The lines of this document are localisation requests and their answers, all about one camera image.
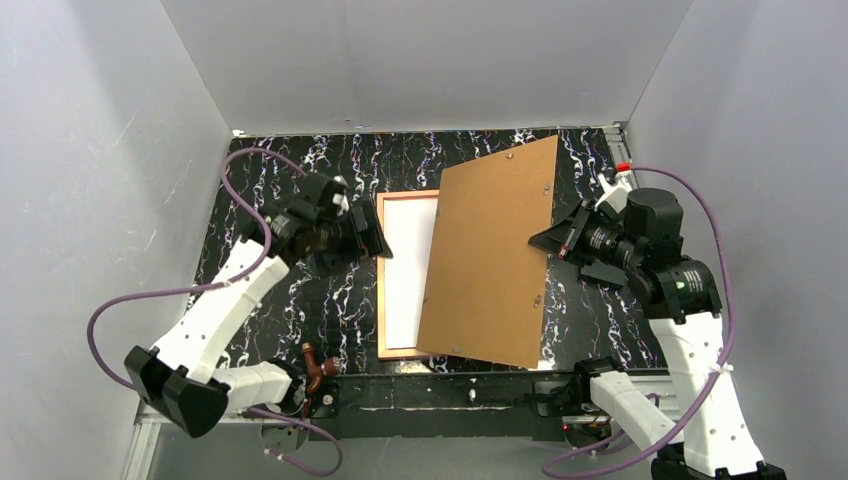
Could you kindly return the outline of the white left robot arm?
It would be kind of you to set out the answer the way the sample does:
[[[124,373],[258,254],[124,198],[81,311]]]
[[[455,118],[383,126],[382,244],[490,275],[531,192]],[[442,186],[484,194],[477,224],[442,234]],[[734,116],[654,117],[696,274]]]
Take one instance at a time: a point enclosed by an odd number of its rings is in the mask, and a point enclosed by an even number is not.
[[[263,297],[313,257],[323,275],[393,253],[372,201],[344,213],[333,202],[305,200],[280,205],[245,228],[215,277],[218,288],[202,293],[177,324],[151,347],[134,347],[124,365],[144,403],[192,438],[211,431],[225,414],[261,404],[304,401],[342,367],[336,357],[317,362],[303,344],[306,368],[279,359],[220,368],[219,357]]]

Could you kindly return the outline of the printed photo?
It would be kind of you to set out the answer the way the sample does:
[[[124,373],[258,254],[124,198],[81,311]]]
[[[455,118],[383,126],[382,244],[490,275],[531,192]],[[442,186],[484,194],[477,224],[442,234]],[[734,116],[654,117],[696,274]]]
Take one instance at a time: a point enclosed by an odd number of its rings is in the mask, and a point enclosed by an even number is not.
[[[435,196],[384,202],[384,236],[393,252],[383,277],[389,350],[416,347],[437,203]]]

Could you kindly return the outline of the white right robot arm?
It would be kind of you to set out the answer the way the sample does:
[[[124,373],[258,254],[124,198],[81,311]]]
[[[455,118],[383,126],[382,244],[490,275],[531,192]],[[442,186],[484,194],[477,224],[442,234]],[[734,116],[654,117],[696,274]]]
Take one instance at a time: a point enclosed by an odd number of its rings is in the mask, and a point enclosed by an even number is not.
[[[753,440],[727,357],[714,276],[682,251],[683,210],[655,188],[583,202],[529,244],[576,266],[620,270],[658,339],[682,414],[665,415],[611,358],[576,363],[568,393],[608,414],[651,459],[655,479],[782,479]]]

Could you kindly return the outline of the brown backing board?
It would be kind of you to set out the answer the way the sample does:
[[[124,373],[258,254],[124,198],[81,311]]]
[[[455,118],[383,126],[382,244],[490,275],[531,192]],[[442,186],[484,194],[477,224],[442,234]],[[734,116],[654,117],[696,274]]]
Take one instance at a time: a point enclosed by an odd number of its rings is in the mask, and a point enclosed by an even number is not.
[[[546,253],[559,139],[441,174],[417,349],[529,369],[540,360]]]

